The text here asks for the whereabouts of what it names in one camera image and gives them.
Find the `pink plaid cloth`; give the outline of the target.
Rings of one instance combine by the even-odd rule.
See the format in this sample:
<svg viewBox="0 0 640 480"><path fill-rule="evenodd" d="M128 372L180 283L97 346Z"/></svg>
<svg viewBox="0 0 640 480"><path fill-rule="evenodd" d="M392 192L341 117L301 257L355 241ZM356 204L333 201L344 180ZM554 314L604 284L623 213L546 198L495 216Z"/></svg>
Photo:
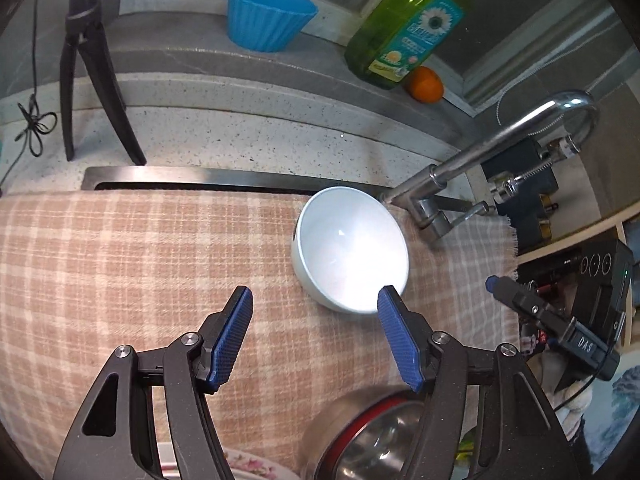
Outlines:
<svg viewBox="0 0 640 480"><path fill-rule="evenodd" d="M254 313L230 380L208 398L221 443L294 467L299 441L345 393L396 385L373 316L312 300L291 263L296 195L110 191L1 202L1 420L53 474L67 431L120 344L195 330L248 287Z"/></svg>

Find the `chrome kitchen faucet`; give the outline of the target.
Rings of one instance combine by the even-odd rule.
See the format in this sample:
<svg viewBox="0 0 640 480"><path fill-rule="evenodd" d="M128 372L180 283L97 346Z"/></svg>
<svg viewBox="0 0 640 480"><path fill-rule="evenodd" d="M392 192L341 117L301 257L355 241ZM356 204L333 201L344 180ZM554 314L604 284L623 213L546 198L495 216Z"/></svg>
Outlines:
<svg viewBox="0 0 640 480"><path fill-rule="evenodd" d="M446 216L450 209L437 203L436 195L447 187L447 184L464 174L469 169L487 162L502 152L512 148L528 136L536 136L537 127L543 122L554 122L567 114L582 113L584 117L574 133L559 136L550 141L544 156L532 168L520 174L497 176L489 180L491 197L497 204L502 204L515 197L521 185L558 162L569 159L580 153L582 144L597 128L600 110L591 94L582 90L564 90L553 93L544 102L530 110L512 124L501 127L492 136L481 140L469 148L447 159L439 165L430 165L405 180L400 185L385 191L380 201L408 211L421 237L433 244L441 240L461 223L477 214L486 216L494 208L482 200L463 211L454 220Z"/></svg>

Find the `black mini tripod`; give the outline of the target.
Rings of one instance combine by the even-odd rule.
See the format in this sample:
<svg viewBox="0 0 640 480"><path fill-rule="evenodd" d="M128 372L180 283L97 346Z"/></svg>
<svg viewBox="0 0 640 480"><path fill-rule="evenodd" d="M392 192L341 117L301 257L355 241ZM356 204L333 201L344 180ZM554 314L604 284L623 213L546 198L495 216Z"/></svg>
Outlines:
<svg viewBox="0 0 640 480"><path fill-rule="evenodd" d="M125 101L108 50L101 0L68 0L60 61L61 122L66 159L70 162L75 157L73 99L78 54L120 143L135 165L144 166L146 158L126 114Z"/></svg>

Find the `orange fruit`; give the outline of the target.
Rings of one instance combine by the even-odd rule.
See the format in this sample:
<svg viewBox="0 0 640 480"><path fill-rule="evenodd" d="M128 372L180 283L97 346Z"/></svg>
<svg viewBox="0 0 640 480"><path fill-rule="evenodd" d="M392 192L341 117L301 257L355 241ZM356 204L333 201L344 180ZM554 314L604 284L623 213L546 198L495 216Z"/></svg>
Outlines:
<svg viewBox="0 0 640 480"><path fill-rule="evenodd" d="M439 102L445 93L445 87L439 76L428 67L419 66L407 77L404 85L408 95L423 104Z"/></svg>

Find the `blue ribbed cup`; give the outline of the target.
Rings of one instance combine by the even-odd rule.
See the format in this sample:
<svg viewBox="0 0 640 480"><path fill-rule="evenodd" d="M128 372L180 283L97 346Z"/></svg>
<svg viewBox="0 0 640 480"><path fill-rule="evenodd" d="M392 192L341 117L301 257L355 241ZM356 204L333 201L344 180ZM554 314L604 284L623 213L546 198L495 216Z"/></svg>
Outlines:
<svg viewBox="0 0 640 480"><path fill-rule="evenodd" d="M318 12L311 0L228 0L228 37L247 50L279 52Z"/></svg>

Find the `red rimmed steel bowl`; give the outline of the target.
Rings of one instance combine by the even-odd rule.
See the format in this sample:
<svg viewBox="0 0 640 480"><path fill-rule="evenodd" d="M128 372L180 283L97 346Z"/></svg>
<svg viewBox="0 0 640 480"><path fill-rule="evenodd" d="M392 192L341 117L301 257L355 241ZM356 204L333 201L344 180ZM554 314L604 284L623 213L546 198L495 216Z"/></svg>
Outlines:
<svg viewBox="0 0 640 480"><path fill-rule="evenodd" d="M426 407L402 385L371 386L329 402L298 451L303 479L395 479Z"/></svg>

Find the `white plate with pink flowers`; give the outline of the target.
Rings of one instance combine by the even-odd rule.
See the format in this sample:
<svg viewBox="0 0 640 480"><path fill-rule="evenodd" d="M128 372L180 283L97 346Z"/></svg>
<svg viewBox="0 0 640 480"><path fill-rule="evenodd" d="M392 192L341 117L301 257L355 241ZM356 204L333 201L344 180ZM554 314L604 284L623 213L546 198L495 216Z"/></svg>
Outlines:
<svg viewBox="0 0 640 480"><path fill-rule="evenodd" d="M247 452L224 449L224 457L235 479L299 480L298 474L272 460Z"/></svg>

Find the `white ceramic bowl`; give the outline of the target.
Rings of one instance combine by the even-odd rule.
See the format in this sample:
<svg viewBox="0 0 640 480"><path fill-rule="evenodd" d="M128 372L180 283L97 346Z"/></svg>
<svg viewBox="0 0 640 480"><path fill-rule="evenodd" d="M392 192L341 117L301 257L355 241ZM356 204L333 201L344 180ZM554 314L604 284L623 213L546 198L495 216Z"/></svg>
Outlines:
<svg viewBox="0 0 640 480"><path fill-rule="evenodd" d="M371 195L332 186L311 196L300 212L291 260L303 290L335 312L374 315L378 292L402 292L410 258L394 216Z"/></svg>

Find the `green dish soap bottle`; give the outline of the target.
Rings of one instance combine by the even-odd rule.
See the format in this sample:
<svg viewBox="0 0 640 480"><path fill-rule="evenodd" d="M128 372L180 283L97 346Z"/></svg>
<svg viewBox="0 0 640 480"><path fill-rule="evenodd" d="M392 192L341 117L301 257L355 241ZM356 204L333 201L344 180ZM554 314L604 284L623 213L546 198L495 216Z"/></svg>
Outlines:
<svg viewBox="0 0 640 480"><path fill-rule="evenodd" d="M359 79L390 90L450 35L471 0L381 0L349 40L344 58Z"/></svg>

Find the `wooden shelf unit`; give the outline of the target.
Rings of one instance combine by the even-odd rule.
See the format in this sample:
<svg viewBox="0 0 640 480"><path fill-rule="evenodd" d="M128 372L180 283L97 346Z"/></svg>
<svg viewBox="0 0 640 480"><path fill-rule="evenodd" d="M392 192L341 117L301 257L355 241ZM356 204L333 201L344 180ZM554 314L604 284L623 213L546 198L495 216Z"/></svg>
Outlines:
<svg viewBox="0 0 640 480"><path fill-rule="evenodd" d="M542 292L566 292L567 309L593 333L623 347L631 337L631 281L639 259L625 232L639 219L633 204L518 257L518 280Z"/></svg>

